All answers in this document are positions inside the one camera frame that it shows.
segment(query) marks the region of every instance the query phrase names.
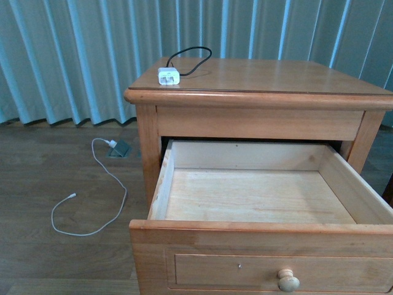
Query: drawer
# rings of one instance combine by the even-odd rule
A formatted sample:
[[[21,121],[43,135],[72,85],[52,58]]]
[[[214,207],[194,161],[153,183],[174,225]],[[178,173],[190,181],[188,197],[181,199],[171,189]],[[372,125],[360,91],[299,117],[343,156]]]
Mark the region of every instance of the drawer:
[[[388,292],[393,259],[175,254],[170,287],[278,291],[278,271],[290,269],[297,291]]]
[[[393,286],[392,209],[323,144],[171,141],[130,232],[141,294],[273,294],[282,269],[301,293]]]

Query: white cable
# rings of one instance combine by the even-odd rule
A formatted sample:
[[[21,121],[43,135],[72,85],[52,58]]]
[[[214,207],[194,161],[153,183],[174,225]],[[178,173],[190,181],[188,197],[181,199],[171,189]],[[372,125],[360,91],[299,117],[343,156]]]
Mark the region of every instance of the white cable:
[[[105,228],[106,226],[108,226],[110,223],[114,222],[114,221],[119,217],[119,215],[121,214],[121,212],[122,212],[122,210],[123,210],[124,203],[125,203],[125,199],[126,199],[126,197],[127,197],[127,188],[122,184],[122,182],[121,182],[116,176],[114,176],[111,172],[109,172],[109,171],[107,170],[107,168],[104,166],[104,164],[102,164],[102,163],[96,158],[96,154],[94,153],[94,142],[95,142],[96,140],[102,140],[102,141],[104,141],[105,143],[107,143],[107,144],[110,145],[110,146],[113,145],[113,144],[116,145],[116,142],[113,141],[113,140],[112,140],[112,141],[108,141],[108,140],[104,140],[104,139],[102,139],[102,138],[95,138],[95,139],[93,139],[93,140],[91,141],[91,151],[93,152],[93,157],[94,157],[94,159],[97,161],[97,163],[99,163],[99,164],[104,168],[104,170],[106,171],[106,173],[108,173],[108,174],[111,175],[114,179],[116,179],[117,182],[122,186],[122,188],[124,188],[124,197],[123,197],[122,204],[121,204],[120,209],[119,209],[119,212],[116,214],[116,216],[115,216],[114,218],[112,218],[110,221],[108,221],[107,223],[105,223],[105,224],[104,224],[102,227],[100,227],[98,230],[95,230],[94,232],[90,232],[90,233],[88,233],[88,234],[74,234],[74,233],[72,233],[72,232],[64,232],[64,231],[59,230],[59,229],[56,228],[55,223],[54,223],[54,221],[53,221],[53,213],[55,212],[55,209],[56,209],[60,204],[62,204],[63,202],[67,201],[68,199],[71,199],[71,198],[73,198],[73,197],[76,197],[76,194],[73,193],[73,194],[69,195],[68,197],[66,197],[64,200],[58,202],[57,205],[54,206],[53,209],[52,209],[52,214],[51,214],[52,227],[53,227],[53,229],[54,229],[55,231],[57,231],[57,232],[59,232],[59,233],[61,233],[61,234],[73,235],[73,236],[76,236],[76,237],[87,237],[87,236],[89,236],[89,235],[94,235],[94,234],[100,232],[102,229],[104,229],[104,228]]]

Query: curtain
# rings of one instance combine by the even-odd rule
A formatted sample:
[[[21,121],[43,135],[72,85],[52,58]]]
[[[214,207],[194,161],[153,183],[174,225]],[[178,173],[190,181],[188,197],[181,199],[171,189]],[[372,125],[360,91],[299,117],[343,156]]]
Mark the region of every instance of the curtain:
[[[393,90],[392,11],[393,0],[2,0],[0,122],[124,123],[136,113],[123,91],[193,45],[312,60]]]

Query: white charger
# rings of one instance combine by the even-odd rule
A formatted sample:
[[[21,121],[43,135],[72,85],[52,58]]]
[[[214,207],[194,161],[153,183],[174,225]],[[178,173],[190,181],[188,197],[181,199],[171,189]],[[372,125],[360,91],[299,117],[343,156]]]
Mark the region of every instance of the white charger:
[[[159,68],[158,83],[161,85],[177,85],[180,83],[180,74],[176,68]]]

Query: wooden knob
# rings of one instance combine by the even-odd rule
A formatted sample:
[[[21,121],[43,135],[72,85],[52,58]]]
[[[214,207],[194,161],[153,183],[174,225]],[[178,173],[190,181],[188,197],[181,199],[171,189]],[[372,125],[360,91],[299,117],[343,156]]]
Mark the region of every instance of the wooden knob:
[[[294,277],[294,272],[290,269],[282,269],[278,272],[278,288],[284,292],[293,292],[300,286],[300,281]]]

